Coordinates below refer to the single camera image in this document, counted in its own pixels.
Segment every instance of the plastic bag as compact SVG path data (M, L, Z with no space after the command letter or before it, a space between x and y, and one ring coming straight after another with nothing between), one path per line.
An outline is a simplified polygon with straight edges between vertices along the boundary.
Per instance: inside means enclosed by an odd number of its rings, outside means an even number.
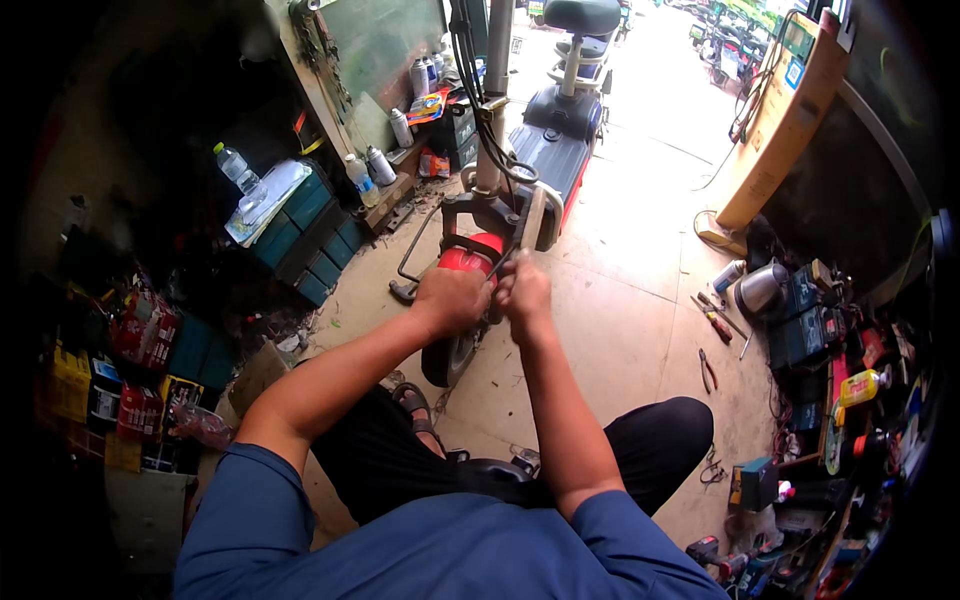
M421 177L450 177L450 159L433 154L433 151L423 147L420 152L420 168L418 173Z
M193 436L203 445L218 450L226 450L236 430L230 427L216 413L189 402L175 403L170 407L177 426L171 430L171 435L178 438Z

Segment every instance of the person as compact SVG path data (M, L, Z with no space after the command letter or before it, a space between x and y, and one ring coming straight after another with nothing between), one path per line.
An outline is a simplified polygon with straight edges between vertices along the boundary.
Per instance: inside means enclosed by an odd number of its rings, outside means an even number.
M709 408L675 397L602 429L561 348L549 278L527 253L505 271L493 300L519 346L538 478L446 460L416 386L377 385L491 301L483 274L434 269L408 312L256 400L187 533L175 597L726 597L650 518L706 454ZM308 451L360 524L313 553Z

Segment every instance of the power drill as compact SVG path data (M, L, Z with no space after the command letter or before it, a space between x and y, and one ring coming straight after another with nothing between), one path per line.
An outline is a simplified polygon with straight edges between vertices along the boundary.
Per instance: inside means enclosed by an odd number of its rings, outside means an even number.
M702 540L694 541L687 546L686 555L703 566L716 564L720 567L721 580L727 581L743 570L743 567L752 559L756 558L759 550L758 548L754 548L749 552L742 552L736 555L731 554L729 557L721 557L717 554L717 550L719 549L720 540L714 536L706 536Z

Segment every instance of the kettle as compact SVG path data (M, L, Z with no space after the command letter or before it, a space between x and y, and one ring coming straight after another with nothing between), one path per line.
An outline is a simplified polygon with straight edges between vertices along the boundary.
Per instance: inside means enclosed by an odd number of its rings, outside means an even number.
M744 275L733 285L736 307L747 318L762 319L778 311L786 303L789 280L786 267L774 262Z

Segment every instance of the foot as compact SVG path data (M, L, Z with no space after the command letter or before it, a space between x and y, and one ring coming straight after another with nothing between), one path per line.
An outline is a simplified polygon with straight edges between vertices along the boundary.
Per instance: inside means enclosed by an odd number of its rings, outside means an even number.
M413 390L407 390L403 393L403 397L416 397L417 393ZM414 419L430 419L430 414L427 413L424 409L418 408L414 412L410 413L410 416ZM420 438L420 441L423 442L423 445L430 448L430 451L439 456L440 458L445 458L444 452L440 449L440 443L437 442L437 439L425 431L418 431L417 437Z

